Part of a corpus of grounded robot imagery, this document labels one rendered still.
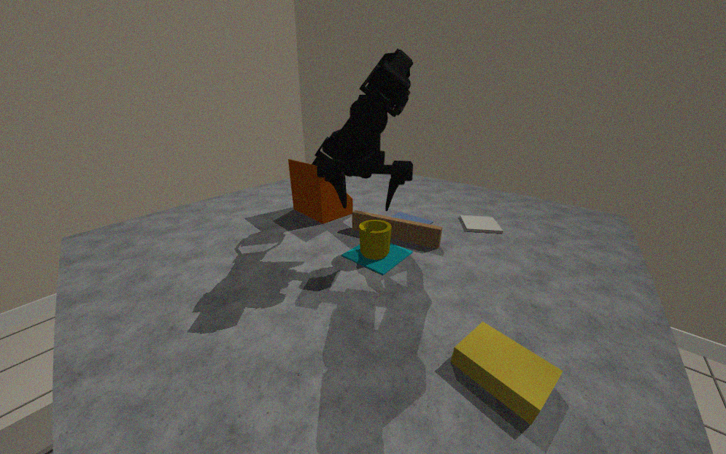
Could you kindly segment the tan wooden plank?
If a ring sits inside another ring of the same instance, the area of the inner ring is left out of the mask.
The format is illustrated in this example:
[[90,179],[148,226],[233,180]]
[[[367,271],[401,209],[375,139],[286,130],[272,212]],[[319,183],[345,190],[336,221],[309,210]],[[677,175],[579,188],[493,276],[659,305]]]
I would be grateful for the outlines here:
[[365,211],[352,211],[352,229],[366,220],[383,220],[391,224],[391,238],[438,249],[441,243],[441,226],[434,226],[410,220],[400,220]]

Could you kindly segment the yellow rectangular block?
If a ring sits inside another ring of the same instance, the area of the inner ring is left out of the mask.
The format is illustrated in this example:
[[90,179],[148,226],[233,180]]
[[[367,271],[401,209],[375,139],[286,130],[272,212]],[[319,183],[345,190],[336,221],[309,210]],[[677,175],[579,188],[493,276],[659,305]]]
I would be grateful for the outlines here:
[[455,346],[450,362],[530,425],[563,372],[484,322]]

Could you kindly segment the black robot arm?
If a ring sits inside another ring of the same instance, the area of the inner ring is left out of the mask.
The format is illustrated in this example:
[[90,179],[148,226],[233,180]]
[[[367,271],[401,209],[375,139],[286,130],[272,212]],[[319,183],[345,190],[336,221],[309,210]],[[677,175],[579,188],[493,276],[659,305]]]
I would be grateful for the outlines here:
[[[350,177],[369,178],[373,170],[383,171],[385,151],[378,150],[377,143],[369,147],[350,145],[350,133],[376,137],[387,125],[387,112],[393,117],[402,113],[410,95],[411,66],[412,59],[402,50],[384,54],[360,87],[367,95],[358,95],[344,128],[327,136],[312,164],[318,165],[329,155],[344,162],[344,174]],[[322,148],[328,155],[320,151]]]

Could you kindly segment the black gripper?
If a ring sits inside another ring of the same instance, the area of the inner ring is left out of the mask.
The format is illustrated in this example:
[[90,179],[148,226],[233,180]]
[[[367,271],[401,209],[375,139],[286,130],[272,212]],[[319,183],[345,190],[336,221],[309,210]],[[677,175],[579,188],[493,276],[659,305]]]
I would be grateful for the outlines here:
[[[380,150],[381,134],[376,137],[362,137],[357,133],[350,133],[350,145],[369,147],[376,145]],[[399,185],[406,184],[406,180],[412,180],[412,162],[394,161],[393,165],[384,165],[383,171],[372,171],[372,174],[391,174],[389,189],[387,193],[386,211]],[[344,174],[344,162],[341,159],[325,159],[317,165],[317,176],[328,180],[338,193],[342,206],[347,207],[346,180]]]

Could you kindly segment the beige flat rectangular pad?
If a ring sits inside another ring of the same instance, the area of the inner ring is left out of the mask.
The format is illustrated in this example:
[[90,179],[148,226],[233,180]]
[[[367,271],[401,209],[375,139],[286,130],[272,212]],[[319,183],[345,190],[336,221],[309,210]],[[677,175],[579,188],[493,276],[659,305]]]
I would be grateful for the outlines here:
[[466,231],[497,233],[497,234],[503,233],[503,229],[500,228],[500,226],[494,220],[493,217],[475,216],[475,215],[460,215],[459,218],[461,219],[461,222],[463,223]]

